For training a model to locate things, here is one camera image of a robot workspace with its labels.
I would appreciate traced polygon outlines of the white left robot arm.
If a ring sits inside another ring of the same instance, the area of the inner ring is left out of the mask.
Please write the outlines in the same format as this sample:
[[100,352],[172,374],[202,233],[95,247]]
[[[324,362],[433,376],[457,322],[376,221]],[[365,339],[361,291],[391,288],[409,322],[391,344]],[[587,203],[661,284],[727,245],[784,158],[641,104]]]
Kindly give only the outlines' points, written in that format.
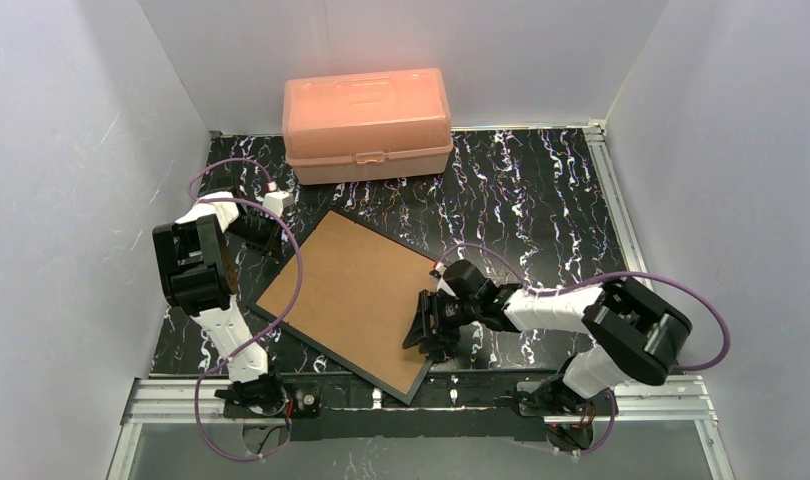
[[[152,240],[163,295],[171,307],[194,320],[228,361],[234,383],[256,382],[269,374],[268,355],[259,345],[242,345],[252,333],[238,304],[239,273],[226,236],[237,236],[279,257],[282,215],[290,195],[273,183],[259,204],[236,187],[208,192],[183,216],[158,225]],[[257,207],[267,209],[265,213]]]

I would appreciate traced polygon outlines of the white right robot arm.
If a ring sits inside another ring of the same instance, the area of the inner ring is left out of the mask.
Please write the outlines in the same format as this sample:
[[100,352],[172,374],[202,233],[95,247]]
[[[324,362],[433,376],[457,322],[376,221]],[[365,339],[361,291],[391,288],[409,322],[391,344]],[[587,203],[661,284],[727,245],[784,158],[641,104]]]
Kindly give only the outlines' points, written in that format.
[[559,330],[593,338],[593,348],[525,394],[541,404],[582,403],[628,380],[661,385],[693,329],[681,311],[629,274],[552,291],[497,284],[467,260],[438,262],[431,275],[436,286],[419,292],[402,342],[430,359],[448,355],[461,328],[472,323],[497,332]]

